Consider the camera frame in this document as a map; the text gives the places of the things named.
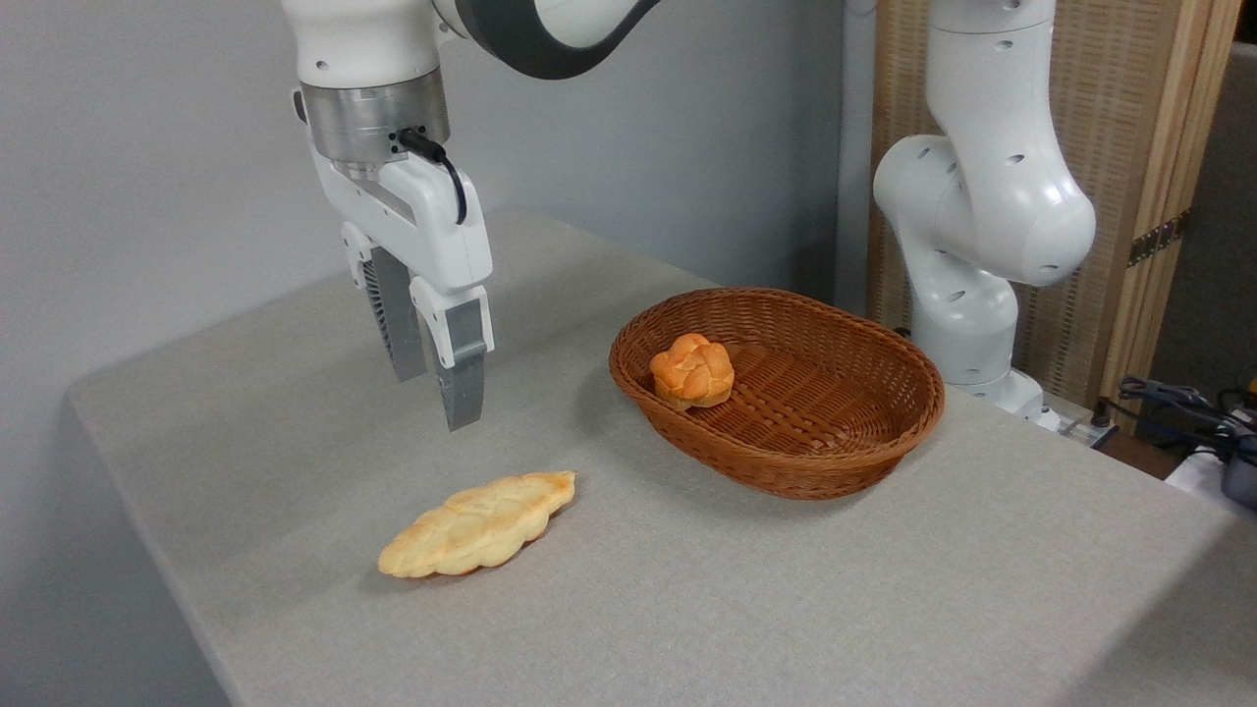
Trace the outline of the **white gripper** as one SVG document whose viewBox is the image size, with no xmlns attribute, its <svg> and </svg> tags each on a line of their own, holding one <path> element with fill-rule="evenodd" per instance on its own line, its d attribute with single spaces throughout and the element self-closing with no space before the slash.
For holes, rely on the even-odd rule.
<svg viewBox="0 0 1257 707">
<path fill-rule="evenodd" d="M 397 380 L 427 371 L 421 321 L 436 359 L 447 428 L 471 425 L 483 413 L 484 359 L 495 350 L 481 286 L 493 269 L 491 250 L 471 180 L 460 174 L 466 215 L 458 223 L 453 175 L 419 155 L 383 165 L 377 181 L 349 179 L 317 148 L 310 159 L 326 196 L 346 220 L 341 237 L 352 279 L 368 298 Z M 409 269 L 422 279 L 411 281 Z"/>
</svg>

